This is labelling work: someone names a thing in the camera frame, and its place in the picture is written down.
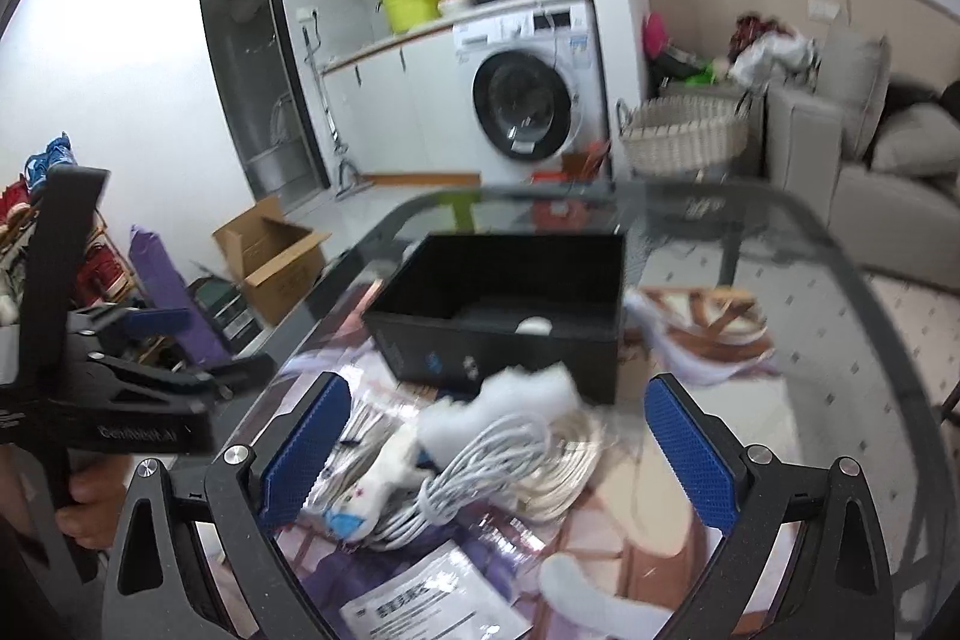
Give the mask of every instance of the washing machine door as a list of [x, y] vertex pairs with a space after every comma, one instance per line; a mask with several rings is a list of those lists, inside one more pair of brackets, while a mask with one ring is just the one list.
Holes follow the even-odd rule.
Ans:
[[570, 105], [563, 77], [527, 52], [492, 55], [473, 80], [480, 127], [493, 146], [517, 161], [542, 161], [563, 146]]

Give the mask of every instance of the washing machine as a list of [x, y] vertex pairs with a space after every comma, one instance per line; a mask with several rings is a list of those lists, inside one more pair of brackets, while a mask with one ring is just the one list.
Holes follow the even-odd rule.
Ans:
[[484, 183], [559, 169], [560, 154], [610, 138], [590, 0], [514, 4], [458, 23], [453, 34], [460, 87], [483, 137], [476, 163]]

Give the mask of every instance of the wicker basket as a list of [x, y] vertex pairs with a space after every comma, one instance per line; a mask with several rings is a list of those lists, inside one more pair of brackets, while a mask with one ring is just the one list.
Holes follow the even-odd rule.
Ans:
[[617, 104], [631, 166], [644, 175], [696, 172], [733, 160], [747, 146], [748, 102], [674, 95], [629, 111]]

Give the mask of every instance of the mop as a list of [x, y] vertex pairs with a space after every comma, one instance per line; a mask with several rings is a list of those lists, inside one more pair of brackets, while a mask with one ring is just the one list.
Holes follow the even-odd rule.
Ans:
[[343, 137], [340, 136], [337, 124], [333, 121], [333, 114], [330, 113], [330, 105], [326, 100], [326, 93], [323, 92], [323, 84], [320, 84], [320, 70], [317, 68], [317, 60], [315, 57], [320, 49], [320, 27], [317, 23], [316, 12], [313, 13], [313, 28], [317, 34], [317, 47], [313, 47], [312, 44], [310, 44], [310, 34], [307, 32], [305, 25], [302, 27], [302, 30], [304, 30], [304, 44], [306, 44], [306, 58], [304, 62], [310, 67], [310, 73], [313, 74], [313, 82], [314, 85], [317, 86], [317, 94], [320, 95], [320, 105], [323, 106], [323, 114], [326, 117], [326, 127], [328, 127], [330, 132], [330, 139], [333, 139], [333, 152], [340, 162], [337, 175], [337, 194], [335, 196], [335, 199], [340, 201], [346, 199], [347, 196], [353, 196], [354, 194], [361, 193], [361, 191], [366, 191], [370, 186], [373, 186], [373, 183], [364, 180], [360, 170], [358, 170], [354, 162], [347, 157], [349, 147], [347, 143], [344, 142]]

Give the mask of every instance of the purple bag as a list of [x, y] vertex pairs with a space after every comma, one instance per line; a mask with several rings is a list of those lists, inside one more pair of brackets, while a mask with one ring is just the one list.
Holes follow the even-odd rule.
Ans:
[[227, 363], [227, 348], [213, 330], [184, 284], [184, 278], [174, 268], [160, 235], [140, 226], [131, 228], [130, 263], [136, 270], [143, 290], [152, 306], [160, 310], [190, 311], [190, 327], [176, 335], [176, 342], [184, 348], [195, 365], [216, 366]]

